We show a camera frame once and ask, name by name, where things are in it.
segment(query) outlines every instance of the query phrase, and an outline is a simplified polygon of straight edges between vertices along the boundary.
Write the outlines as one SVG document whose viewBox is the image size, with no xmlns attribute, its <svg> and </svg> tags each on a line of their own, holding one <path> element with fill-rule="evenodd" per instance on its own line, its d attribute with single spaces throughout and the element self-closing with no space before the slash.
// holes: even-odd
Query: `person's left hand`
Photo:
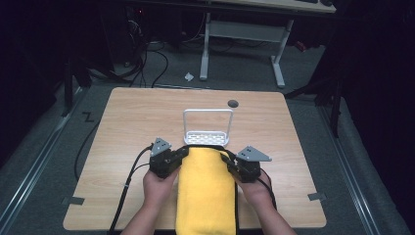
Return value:
<svg viewBox="0 0 415 235">
<path fill-rule="evenodd" d="M 152 171 L 147 171 L 143 178 L 144 187 L 144 206 L 155 207 L 160 209 L 164 202 L 170 196 L 173 188 L 174 179 L 176 178 L 180 168 L 175 170 L 166 179 L 159 178 Z"/>
</svg>

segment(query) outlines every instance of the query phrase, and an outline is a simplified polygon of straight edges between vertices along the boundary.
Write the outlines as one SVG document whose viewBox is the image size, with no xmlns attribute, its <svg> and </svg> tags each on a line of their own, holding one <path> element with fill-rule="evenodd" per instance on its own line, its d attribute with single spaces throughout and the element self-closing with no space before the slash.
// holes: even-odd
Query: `hand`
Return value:
<svg viewBox="0 0 415 235">
<path fill-rule="evenodd" d="M 259 178 L 265 182 L 269 187 L 271 187 L 271 182 L 265 172 L 262 172 Z M 259 207 L 273 207 L 272 199 L 269 195 L 268 190 L 262 185 L 259 181 L 253 183 L 242 183 L 240 180 L 235 178 L 237 184 L 242 188 L 245 198 L 248 203 L 257 210 Z"/>
<path fill-rule="evenodd" d="M 166 179 L 159 178 L 152 171 L 147 171 L 143 178 L 144 203 L 143 206 L 151 206 L 160 209 L 167 198 L 170 196 L 173 188 L 174 179 L 180 168 L 175 170 Z"/>
</svg>

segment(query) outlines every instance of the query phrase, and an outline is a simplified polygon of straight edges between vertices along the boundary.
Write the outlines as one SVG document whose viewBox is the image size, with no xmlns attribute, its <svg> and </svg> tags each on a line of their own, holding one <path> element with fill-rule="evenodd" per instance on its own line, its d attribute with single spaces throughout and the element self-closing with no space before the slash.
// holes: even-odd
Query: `white basket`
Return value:
<svg viewBox="0 0 415 235">
<path fill-rule="evenodd" d="M 186 116 L 194 112 L 226 112 L 229 113 L 229 122 L 226 132 L 224 131 L 206 131 L 206 130 L 187 130 Z M 229 142 L 229 130 L 232 123 L 232 110 L 195 110 L 189 109 L 183 112 L 184 123 L 184 142 L 188 145 L 220 145 L 226 146 Z"/>
</svg>

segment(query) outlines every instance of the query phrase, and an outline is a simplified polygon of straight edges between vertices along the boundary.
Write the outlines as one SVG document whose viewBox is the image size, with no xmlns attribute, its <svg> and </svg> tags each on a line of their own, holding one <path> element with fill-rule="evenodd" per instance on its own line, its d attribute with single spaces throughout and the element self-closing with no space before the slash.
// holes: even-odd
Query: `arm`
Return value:
<svg viewBox="0 0 415 235">
<path fill-rule="evenodd" d="M 271 184 L 264 173 L 259 178 L 266 184 Z M 261 183 L 242 183 L 238 179 L 235 181 L 242 188 L 248 203 L 253 206 L 265 235 L 296 234 L 284 217 L 274 209 L 268 190 Z"/>
<path fill-rule="evenodd" d="M 170 195 L 179 168 L 168 178 L 158 178 L 148 171 L 143 178 L 144 202 L 122 231 L 122 235 L 150 235 L 155 232 L 155 224 L 164 202 Z"/>
</svg>

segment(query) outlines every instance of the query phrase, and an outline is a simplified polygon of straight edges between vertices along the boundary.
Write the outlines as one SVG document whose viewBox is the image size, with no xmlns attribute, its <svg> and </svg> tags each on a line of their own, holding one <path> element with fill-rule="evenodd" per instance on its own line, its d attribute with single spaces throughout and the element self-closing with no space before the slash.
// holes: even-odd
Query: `table top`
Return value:
<svg viewBox="0 0 415 235">
<path fill-rule="evenodd" d="M 324 6 L 320 3 L 308 3 L 296 0 L 211 0 L 212 2 L 253 5 L 257 7 L 280 8 L 295 11 L 315 13 L 335 13 L 336 8 Z"/>
<path fill-rule="evenodd" d="M 226 149 L 238 153 L 248 145 L 272 158 L 261 163 L 271 176 L 278 211 L 293 227 L 323 227 L 326 217 L 316 193 L 284 96 L 278 92 L 185 89 L 116 88 L 113 90 L 97 130 L 74 197 L 83 205 L 70 205 L 64 220 L 67 230 L 108 230 L 126 180 L 137 155 L 157 137 L 172 150 L 185 143 L 183 111 L 186 109 L 230 109 L 239 103 Z M 149 161 L 143 155 L 140 164 Z M 142 178 L 147 166 L 133 175 L 116 229 L 126 226 L 143 202 Z M 174 229 L 177 180 L 157 229 Z M 259 228 L 254 210 L 239 192 L 241 228 Z"/>
</svg>

